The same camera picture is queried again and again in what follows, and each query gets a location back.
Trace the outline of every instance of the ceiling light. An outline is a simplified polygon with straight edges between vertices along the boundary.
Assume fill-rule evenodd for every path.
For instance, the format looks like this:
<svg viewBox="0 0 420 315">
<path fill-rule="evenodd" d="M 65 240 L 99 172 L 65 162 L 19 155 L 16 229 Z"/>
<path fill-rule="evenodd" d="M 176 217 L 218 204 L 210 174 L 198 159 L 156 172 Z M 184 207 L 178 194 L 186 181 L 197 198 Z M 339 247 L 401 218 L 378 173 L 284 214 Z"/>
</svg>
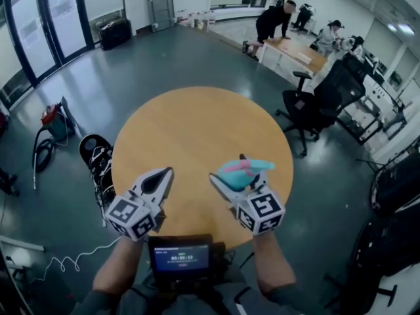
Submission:
<svg viewBox="0 0 420 315">
<path fill-rule="evenodd" d="M 394 27 L 394 25 L 393 25 L 393 24 L 389 24 L 389 25 L 388 25 L 388 28 L 389 28 L 389 30 L 390 30 L 390 31 L 392 31 L 392 32 L 396 32 L 396 28 Z"/>
<path fill-rule="evenodd" d="M 399 24 L 398 27 L 401 29 L 401 32 L 407 35 L 414 35 L 414 30 L 407 24 Z"/>
</svg>

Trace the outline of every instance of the gray sleeve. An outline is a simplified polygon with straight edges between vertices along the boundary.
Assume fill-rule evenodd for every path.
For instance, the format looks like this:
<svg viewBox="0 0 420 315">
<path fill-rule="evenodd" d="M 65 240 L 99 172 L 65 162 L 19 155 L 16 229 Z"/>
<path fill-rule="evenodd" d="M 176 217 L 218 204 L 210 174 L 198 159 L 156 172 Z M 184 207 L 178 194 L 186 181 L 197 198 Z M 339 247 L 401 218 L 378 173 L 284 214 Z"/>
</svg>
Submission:
<svg viewBox="0 0 420 315">
<path fill-rule="evenodd" d="M 77 303 L 70 315 L 110 315 L 117 307 L 119 297 L 101 291 L 92 291 L 82 303 Z"/>
<path fill-rule="evenodd" d="M 288 306 L 305 315 L 324 315 L 328 314 L 319 303 L 309 299 L 296 285 L 287 285 L 276 288 L 266 298 L 280 306 Z"/>
</svg>

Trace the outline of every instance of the screen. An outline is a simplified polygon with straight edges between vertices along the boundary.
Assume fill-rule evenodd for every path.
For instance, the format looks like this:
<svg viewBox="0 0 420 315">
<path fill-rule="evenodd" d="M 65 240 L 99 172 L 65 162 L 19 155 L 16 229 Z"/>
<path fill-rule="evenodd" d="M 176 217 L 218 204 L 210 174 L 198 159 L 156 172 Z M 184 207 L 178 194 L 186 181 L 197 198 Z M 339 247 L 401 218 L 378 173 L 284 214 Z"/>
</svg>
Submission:
<svg viewBox="0 0 420 315">
<path fill-rule="evenodd" d="M 209 267 L 209 246 L 155 247 L 158 271 L 202 270 Z"/>
</svg>

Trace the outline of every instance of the round wooden table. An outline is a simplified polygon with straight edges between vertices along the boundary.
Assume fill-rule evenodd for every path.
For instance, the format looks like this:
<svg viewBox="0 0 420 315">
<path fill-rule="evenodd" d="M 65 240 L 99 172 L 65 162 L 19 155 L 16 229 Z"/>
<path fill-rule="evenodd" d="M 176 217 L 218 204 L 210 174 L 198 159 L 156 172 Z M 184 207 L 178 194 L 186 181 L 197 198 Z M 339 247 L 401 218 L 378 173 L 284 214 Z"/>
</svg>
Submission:
<svg viewBox="0 0 420 315">
<path fill-rule="evenodd" d="M 167 218 L 160 236 L 212 234 L 227 248 L 252 233 L 227 210 L 209 173 L 227 161 L 249 158 L 274 162 L 271 189 L 285 204 L 293 180 L 289 144 L 270 114 L 246 97 L 212 87 L 164 93 L 141 106 L 118 134 L 112 178 L 122 195 L 136 178 L 154 168 L 173 167 L 175 179 L 163 206 Z"/>
</svg>

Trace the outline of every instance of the doorway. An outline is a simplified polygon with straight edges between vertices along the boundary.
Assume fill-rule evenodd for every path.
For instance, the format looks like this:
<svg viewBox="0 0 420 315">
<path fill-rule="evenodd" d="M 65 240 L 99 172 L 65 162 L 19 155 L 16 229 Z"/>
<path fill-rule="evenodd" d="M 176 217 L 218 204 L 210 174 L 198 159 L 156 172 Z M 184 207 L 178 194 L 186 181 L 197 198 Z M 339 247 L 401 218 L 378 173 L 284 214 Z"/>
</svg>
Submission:
<svg viewBox="0 0 420 315">
<path fill-rule="evenodd" d="M 6 0 L 14 48 L 32 86 L 94 48 L 84 0 Z"/>
</svg>

